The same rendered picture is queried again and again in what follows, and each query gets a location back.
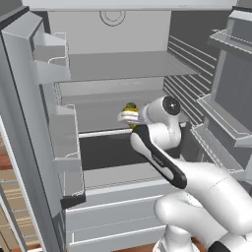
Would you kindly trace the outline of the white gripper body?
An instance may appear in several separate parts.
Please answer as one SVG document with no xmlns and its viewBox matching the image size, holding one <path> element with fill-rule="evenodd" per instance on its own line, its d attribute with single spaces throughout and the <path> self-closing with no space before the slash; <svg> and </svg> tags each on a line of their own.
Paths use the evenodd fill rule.
<svg viewBox="0 0 252 252">
<path fill-rule="evenodd" d="M 139 112 L 125 110 L 118 114 L 117 120 L 125 124 L 137 124 L 139 122 Z"/>
</svg>

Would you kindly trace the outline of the green avocado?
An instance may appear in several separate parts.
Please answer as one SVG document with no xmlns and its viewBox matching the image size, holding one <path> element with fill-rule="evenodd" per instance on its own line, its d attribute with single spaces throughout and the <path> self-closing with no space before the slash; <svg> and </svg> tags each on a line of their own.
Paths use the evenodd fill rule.
<svg viewBox="0 0 252 252">
<path fill-rule="evenodd" d="M 126 106 L 123 108 L 123 111 L 133 111 L 139 112 L 137 105 L 134 102 L 128 102 Z M 136 127 L 136 124 L 128 124 L 131 129 Z"/>
</svg>

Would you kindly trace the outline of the white-edged dark fridge shelf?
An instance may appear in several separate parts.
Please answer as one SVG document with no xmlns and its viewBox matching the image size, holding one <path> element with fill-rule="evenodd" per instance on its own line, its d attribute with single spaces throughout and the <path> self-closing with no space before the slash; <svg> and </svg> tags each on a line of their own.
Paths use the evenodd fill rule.
<svg viewBox="0 0 252 252">
<path fill-rule="evenodd" d="M 79 137 L 83 170 L 145 163 L 130 144 L 131 129 L 91 132 Z"/>
</svg>

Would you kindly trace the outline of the grey glass fridge shelf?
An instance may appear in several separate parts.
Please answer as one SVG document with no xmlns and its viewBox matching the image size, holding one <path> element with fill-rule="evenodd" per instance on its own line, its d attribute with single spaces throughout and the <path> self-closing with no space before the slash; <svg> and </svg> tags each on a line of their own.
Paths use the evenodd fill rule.
<svg viewBox="0 0 252 252">
<path fill-rule="evenodd" d="M 70 54 L 69 70 L 61 83 L 198 74 L 167 51 Z"/>
</svg>

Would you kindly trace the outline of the grey fridge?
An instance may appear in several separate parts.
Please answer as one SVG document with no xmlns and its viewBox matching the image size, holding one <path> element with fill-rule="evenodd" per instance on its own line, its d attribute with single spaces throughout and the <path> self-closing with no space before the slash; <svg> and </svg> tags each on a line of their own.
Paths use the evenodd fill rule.
<svg viewBox="0 0 252 252">
<path fill-rule="evenodd" d="M 45 11 L 54 30 L 64 28 L 71 54 L 164 51 L 171 13 L 222 11 L 237 0 L 22 0 Z M 125 11 L 117 27 L 107 26 L 100 11 Z"/>
</svg>

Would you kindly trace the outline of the white fridge drawer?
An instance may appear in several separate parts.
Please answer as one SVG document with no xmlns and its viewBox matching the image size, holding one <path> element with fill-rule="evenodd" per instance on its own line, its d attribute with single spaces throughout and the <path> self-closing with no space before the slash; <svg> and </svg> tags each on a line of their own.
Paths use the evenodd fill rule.
<svg viewBox="0 0 252 252">
<path fill-rule="evenodd" d="M 165 230 L 164 225 L 128 231 L 69 244 L 69 252 L 111 252 L 156 243 Z"/>
<path fill-rule="evenodd" d="M 66 214 L 66 230 L 77 231 L 151 217 L 158 198 L 156 195 L 70 210 Z"/>
</svg>

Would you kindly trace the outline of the round fridge light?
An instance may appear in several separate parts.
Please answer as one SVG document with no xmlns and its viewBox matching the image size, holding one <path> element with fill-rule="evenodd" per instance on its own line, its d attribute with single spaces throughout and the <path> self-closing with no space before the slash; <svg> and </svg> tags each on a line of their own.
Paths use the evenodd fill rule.
<svg viewBox="0 0 252 252">
<path fill-rule="evenodd" d="M 119 26 L 126 17 L 125 11 L 100 11 L 101 20 L 109 27 Z"/>
</svg>

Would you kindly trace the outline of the grey fridge door, tall bins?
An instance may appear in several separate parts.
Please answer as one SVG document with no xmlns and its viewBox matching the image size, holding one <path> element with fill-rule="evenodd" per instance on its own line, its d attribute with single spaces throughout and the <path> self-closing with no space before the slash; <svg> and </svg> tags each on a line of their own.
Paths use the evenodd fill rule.
<svg viewBox="0 0 252 252">
<path fill-rule="evenodd" d="M 67 211 L 86 201 L 64 32 L 20 6 L 0 17 L 0 132 L 43 252 L 74 252 Z"/>
</svg>

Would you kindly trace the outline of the wooden cabinet run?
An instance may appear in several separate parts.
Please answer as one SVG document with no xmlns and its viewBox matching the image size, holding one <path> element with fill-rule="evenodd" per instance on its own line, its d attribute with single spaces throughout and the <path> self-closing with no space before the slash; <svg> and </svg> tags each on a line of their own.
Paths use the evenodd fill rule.
<svg viewBox="0 0 252 252">
<path fill-rule="evenodd" d="M 14 219 L 29 252 L 42 252 L 39 240 L 27 210 L 21 188 L 11 165 L 4 141 L 0 136 L 0 185 L 13 212 Z M 22 252 L 15 234 L 0 205 L 0 247 L 3 252 Z"/>
</svg>

